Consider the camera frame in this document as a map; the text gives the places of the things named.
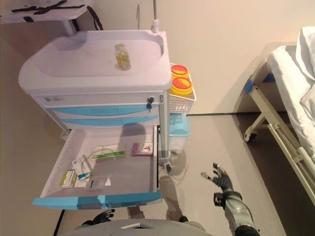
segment yellow liquid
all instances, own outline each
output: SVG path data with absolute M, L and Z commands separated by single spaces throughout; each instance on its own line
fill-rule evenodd
M 121 53 L 116 54 L 116 60 L 117 60 L 119 69 L 121 70 L 130 69 L 129 54 L 127 52 L 121 52 Z

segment drawer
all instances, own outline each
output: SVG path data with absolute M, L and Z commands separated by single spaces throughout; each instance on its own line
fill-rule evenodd
M 153 126 L 159 124 L 158 116 L 102 119 L 60 119 L 60 121 L 68 129 L 117 128 L 135 124 L 140 124 L 142 126 Z
M 121 118 L 158 115 L 158 105 L 153 105 L 151 110 L 148 110 L 146 105 L 67 107 L 52 108 L 51 110 L 59 119 Z
M 160 201 L 157 191 L 158 157 L 157 127 L 141 125 L 120 129 L 72 130 L 39 198 L 33 205 L 58 209 L 101 209 L 144 205 Z M 135 142 L 153 142 L 152 156 L 132 157 Z M 89 156 L 96 146 L 119 144 L 125 147 L 124 158 L 94 161 Z M 87 180 L 77 180 L 74 188 L 61 188 L 64 173 L 72 169 L 72 161 L 86 155 L 94 179 L 106 181 L 104 189 L 88 191 Z
M 150 97 L 154 97 L 153 105 L 158 105 L 160 104 L 161 95 L 163 95 L 163 91 L 33 95 L 32 97 L 40 106 L 45 108 L 58 108 L 146 105 L 148 102 L 147 99 Z

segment blue bed part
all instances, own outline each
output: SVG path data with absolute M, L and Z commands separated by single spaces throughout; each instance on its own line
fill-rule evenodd
M 272 73 L 269 73 L 262 82 L 263 83 L 274 83 L 274 82 L 276 82 L 276 80 L 275 80 L 274 75 Z M 253 86 L 254 86 L 253 82 L 250 79 L 248 79 L 244 88 L 243 88 L 244 92 L 246 94 L 249 94 L 251 92 Z

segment open drawer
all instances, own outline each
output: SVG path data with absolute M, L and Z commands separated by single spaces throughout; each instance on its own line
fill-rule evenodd
M 152 156 L 131 156 L 133 143 L 153 143 Z M 123 158 L 94 161 L 96 146 L 119 144 L 125 147 Z M 130 125 L 116 129 L 72 130 L 39 198 L 33 205 L 59 209 L 100 209 L 144 205 L 161 199 L 158 184 L 158 135 L 156 126 Z M 74 188 L 61 188 L 64 173 L 72 161 L 85 155 L 92 168 L 91 178 L 103 179 L 102 190 L 85 189 L 86 180 Z

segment hospital bed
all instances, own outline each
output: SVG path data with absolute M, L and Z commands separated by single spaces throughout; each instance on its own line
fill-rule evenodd
M 315 81 L 309 69 L 312 65 L 310 60 L 305 60 L 307 54 L 303 53 L 303 42 L 299 39 L 297 45 L 281 46 L 271 52 L 247 81 L 244 91 L 252 97 L 261 114 L 246 130 L 244 139 L 252 142 L 258 128 L 267 120 L 269 130 L 315 205 L 315 123 L 301 104 Z M 298 139 L 259 88 L 265 78 L 272 76 Z

